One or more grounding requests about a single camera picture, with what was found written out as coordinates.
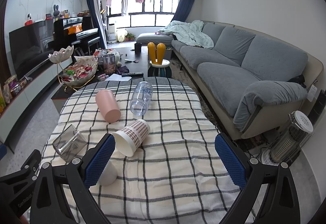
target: rabbit figurine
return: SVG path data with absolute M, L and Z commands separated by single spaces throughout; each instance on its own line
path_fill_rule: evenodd
M 53 5 L 53 10 L 54 10 L 53 16 L 57 17 L 60 14 L 59 5 Z

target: window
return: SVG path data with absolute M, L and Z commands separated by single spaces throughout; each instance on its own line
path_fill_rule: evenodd
M 121 16 L 121 1 L 112 0 L 107 8 L 108 24 L 115 23 L 116 28 L 141 26 L 167 26 L 177 10 L 179 0 L 128 0 L 128 14 Z

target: heater lid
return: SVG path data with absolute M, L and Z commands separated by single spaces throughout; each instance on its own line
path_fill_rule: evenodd
M 304 131 L 311 134 L 314 130 L 312 123 L 310 122 L 309 118 L 300 111 L 294 112 L 294 118 L 297 121 L 297 125 Z

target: blanket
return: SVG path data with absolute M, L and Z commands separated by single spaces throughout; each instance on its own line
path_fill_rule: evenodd
M 256 81 L 244 91 L 233 123 L 242 131 L 256 107 L 287 104 L 307 97 L 307 91 L 300 84 L 286 81 Z
M 172 21 L 159 32 L 164 34 L 174 34 L 176 38 L 185 45 L 202 46 L 203 48 L 213 48 L 213 40 L 202 32 L 204 22 L 195 20 L 192 23 Z
M 219 223 L 239 194 L 214 147 L 215 126 L 204 116 L 198 96 L 187 85 L 167 78 L 149 77 L 131 81 L 102 81 L 75 92 L 63 107 L 57 127 L 48 139 L 42 162 L 65 162 L 52 147 L 53 141 L 74 125 L 88 141 L 79 153 L 134 121 L 129 103 L 137 83 L 148 81 L 154 88 L 143 116 L 151 127 L 134 156 L 115 150 L 111 161 L 118 177 L 109 186 L 90 187 L 95 201 L 111 223 L 189 224 Z M 95 103 L 102 89 L 115 94 L 121 118 L 105 122 Z M 71 211 L 83 223 L 68 186 L 64 186 Z M 253 222 L 250 214 L 248 223 Z

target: silver screw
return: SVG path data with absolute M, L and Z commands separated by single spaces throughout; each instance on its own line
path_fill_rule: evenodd
M 74 158 L 72 160 L 72 164 L 78 164 L 78 163 L 80 163 L 80 159 L 79 158 Z
M 282 162 L 282 163 L 281 163 L 281 166 L 282 166 L 284 169 L 286 169 L 286 168 L 288 167 L 288 165 L 287 165 L 286 162 Z
M 258 160 L 256 158 L 251 158 L 249 161 L 250 161 L 251 164 L 257 164 L 258 163 Z
M 48 162 L 44 162 L 43 164 L 42 164 L 42 168 L 43 169 L 46 169 L 46 168 L 48 168 L 50 166 L 50 163 L 48 163 Z

